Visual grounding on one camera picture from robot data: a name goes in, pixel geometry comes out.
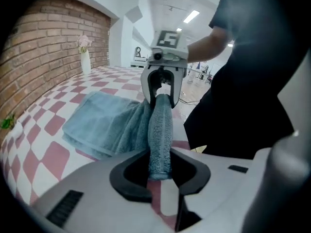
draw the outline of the ceiling light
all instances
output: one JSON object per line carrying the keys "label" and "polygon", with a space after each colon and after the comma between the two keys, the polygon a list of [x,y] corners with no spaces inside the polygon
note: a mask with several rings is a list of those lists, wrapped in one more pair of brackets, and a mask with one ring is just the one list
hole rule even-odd
{"label": "ceiling light", "polygon": [[187,18],[184,20],[185,23],[189,23],[192,19],[194,19],[198,14],[200,14],[200,12],[194,10],[190,13],[189,16],[187,16]]}

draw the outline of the blue towel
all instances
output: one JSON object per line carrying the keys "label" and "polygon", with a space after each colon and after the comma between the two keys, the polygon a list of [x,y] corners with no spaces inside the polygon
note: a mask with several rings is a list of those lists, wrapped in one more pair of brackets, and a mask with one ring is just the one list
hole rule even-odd
{"label": "blue towel", "polygon": [[91,92],[64,124],[63,138],[98,160],[150,149],[150,178],[163,180],[171,175],[172,121],[168,95],[157,96],[152,111],[146,100]]}

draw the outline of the black shirt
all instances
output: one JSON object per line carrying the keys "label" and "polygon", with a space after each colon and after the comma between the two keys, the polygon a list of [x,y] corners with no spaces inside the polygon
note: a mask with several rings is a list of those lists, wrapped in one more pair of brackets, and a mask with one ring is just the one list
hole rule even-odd
{"label": "black shirt", "polygon": [[220,0],[209,25],[226,29],[235,42],[201,100],[209,118],[204,153],[253,158],[293,132],[277,95],[308,49],[306,5],[306,0]]}

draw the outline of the folded towel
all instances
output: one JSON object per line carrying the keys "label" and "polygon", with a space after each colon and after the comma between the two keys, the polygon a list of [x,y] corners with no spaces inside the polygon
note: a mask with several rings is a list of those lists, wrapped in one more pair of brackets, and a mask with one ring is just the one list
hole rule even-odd
{"label": "folded towel", "polygon": [[151,178],[170,178],[173,123],[168,95],[157,96],[152,111],[146,100],[139,103],[91,92],[64,124],[63,131],[67,142],[98,160],[150,149]]}

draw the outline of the white vase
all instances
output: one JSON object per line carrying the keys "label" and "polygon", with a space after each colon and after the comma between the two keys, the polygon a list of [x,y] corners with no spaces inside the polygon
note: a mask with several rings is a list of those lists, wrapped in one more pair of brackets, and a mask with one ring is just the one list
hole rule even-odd
{"label": "white vase", "polygon": [[91,73],[91,61],[89,59],[88,50],[86,50],[84,53],[81,53],[81,67],[84,74]]}
{"label": "white vase", "polygon": [[11,130],[10,135],[16,140],[23,133],[23,126],[20,121],[17,121],[14,128]]}

